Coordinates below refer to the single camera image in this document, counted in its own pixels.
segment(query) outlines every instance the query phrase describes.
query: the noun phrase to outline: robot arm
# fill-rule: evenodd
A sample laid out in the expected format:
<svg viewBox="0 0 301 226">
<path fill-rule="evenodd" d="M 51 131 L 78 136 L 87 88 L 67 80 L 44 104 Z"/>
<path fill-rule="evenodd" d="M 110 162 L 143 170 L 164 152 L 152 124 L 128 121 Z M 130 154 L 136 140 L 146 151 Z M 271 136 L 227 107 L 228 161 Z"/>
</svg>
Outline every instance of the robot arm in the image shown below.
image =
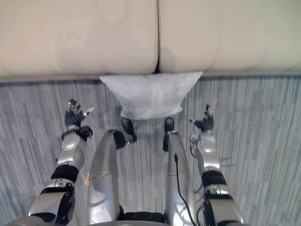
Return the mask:
<svg viewBox="0 0 301 226">
<path fill-rule="evenodd" d="M 212 136 L 214 120 L 208 105 L 205 115 L 203 121 L 189 119 L 202 131 L 201 135 L 192 135 L 190 140 L 196 144 L 195 157 L 198 160 L 198 170 L 204 188 L 202 206 L 204 225 L 244 225 L 242 213 L 235 204 L 230 188 L 220 171 L 219 158 L 215 152 L 215 138 Z"/>
<path fill-rule="evenodd" d="M 79 112 L 79 108 L 75 100 L 68 102 L 65 114 L 68 130 L 62 134 L 62 153 L 58 158 L 58 166 L 33 201 L 29 216 L 17 219 L 8 226 L 67 225 L 71 221 L 75 204 L 74 184 L 84 164 L 87 137 L 93 134 L 88 126 L 81 128 L 80 123 L 94 107 L 84 113 Z"/>
</svg>

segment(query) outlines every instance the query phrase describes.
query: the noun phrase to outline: sofa cushion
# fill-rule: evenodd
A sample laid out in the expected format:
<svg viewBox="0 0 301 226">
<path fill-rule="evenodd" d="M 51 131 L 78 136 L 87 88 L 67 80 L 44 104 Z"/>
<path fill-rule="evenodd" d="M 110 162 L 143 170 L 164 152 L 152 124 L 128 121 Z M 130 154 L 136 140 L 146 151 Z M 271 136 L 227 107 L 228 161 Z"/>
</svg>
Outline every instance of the sofa cushion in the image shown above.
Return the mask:
<svg viewBox="0 0 301 226">
<path fill-rule="evenodd" d="M 160 69 L 301 73 L 300 9 L 295 0 L 159 0 Z"/>
<path fill-rule="evenodd" d="M 157 62 L 156 0 L 0 1 L 0 79 L 152 73 Z"/>
</svg>

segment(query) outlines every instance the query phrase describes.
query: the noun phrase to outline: floor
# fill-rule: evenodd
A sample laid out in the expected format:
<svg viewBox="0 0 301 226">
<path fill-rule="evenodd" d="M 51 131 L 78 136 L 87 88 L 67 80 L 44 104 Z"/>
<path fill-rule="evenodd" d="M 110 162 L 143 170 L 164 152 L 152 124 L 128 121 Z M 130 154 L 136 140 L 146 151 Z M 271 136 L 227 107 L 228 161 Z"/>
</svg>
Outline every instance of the floor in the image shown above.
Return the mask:
<svg viewBox="0 0 301 226">
<path fill-rule="evenodd" d="M 60 154 L 63 114 L 70 98 L 96 111 L 83 124 L 94 136 L 76 182 L 71 226 L 87 223 L 87 188 L 93 153 L 104 131 L 121 128 L 120 106 L 100 81 L 0 84 L 0 225 L 28 213 Z M 301 77 L 201 78 L 174 116 L 189 150 L 194 130 L 186 115 L 202 119 L 206 103 L 214 110 L 214 135 L 222 171 L 247 223 L 301 225 Z M 125 211 L 165 209 L 167 153 L 162 151 L 164 119 L 134 121 L 137 143 L 118 152 L 120 204 Z M 187 152 L 194 187 L 196 162 Z"/>
</svg>

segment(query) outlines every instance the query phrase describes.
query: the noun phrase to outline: white pillow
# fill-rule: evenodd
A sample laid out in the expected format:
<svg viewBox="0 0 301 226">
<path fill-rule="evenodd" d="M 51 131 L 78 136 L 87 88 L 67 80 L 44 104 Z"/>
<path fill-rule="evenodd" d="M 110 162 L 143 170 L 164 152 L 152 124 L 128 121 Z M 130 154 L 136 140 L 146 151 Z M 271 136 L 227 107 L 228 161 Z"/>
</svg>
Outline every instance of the white pillow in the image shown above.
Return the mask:
<svg viewBox="0 0 301 226">
<path fill-rule="evenodd" d="M 105 75 L 99 78 L 119 100 L 122 117 L 142 120 L 182 111 L 181 102 L 201 75 L 202 72 L 188 72 Z"/>
</svg>

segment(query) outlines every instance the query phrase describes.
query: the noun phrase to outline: black shoe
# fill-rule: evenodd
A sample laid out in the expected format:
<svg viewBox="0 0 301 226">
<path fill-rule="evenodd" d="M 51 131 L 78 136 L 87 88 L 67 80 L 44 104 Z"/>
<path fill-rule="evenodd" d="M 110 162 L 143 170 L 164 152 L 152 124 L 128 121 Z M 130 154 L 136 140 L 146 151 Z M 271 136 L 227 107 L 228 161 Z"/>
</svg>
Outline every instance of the black shoe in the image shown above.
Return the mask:
<svg viewBox="0 0 301 226">
<path fill-rule="evenodd" d="M 122 128 L 127 132 L 127 134 L 132 136 L 132 139 L 129 140 L 130 143 L 135 143 L 137 141 L 137 137 L 134 131 L 134 127 L 132 121 L 127 118 L 121 119 Z"/>
<path fill-rule="evenodd" d="M 163 151 L 165 151 L 165 152 L 168 152 L 169 135 L 167 133 L 169 131 L 173 131 L 173 130 L 174 130 L 174 119 L 171 117 L 168 117 L 165 119 L 165 123 L 164 123 L 165 135 L 164 135 L 164 139 L 163 139 Z"/>
</svg>

